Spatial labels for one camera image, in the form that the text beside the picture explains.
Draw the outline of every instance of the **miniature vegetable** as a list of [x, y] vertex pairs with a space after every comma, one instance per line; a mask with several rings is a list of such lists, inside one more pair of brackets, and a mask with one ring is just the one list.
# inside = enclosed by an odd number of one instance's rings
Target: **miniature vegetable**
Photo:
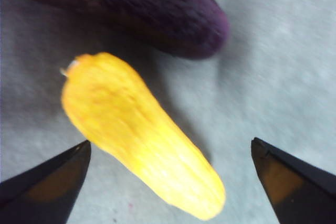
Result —
[[218, 174], [132, 67], [108, 53], [82, 55], [66, 76], [62, 105], [88, 140], [167, 203], [202, 220], [222, 210], [225, 189]]

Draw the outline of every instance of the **wrinkled yellow skin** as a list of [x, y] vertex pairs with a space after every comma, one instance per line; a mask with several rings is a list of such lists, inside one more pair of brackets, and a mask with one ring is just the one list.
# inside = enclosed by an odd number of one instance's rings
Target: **wrinkled yellow skin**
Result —
[[222, 210], [221, 179], [126, 62], [108, 53], [82, 55], [66, 76], [64, 110], [88, 140], [167, 203], [202, 220]]

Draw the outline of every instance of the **gray background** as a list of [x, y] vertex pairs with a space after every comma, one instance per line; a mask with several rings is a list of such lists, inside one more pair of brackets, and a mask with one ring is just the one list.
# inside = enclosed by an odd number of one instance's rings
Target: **gray background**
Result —
[[[100, 51], [136, 68], [220, 174], [227, 202], [208, 223], [277, 223], [250, 157], [254, 136], [336, 174], [336, 0], [216, 1], [230, 39], [213, 58], [190, 61], [71, 12], [1, 0], [1, 180], [84, 140], [61, 109], [59, 69]], [[69, 223], [113, 219], [203, 223], [93, 146]]]

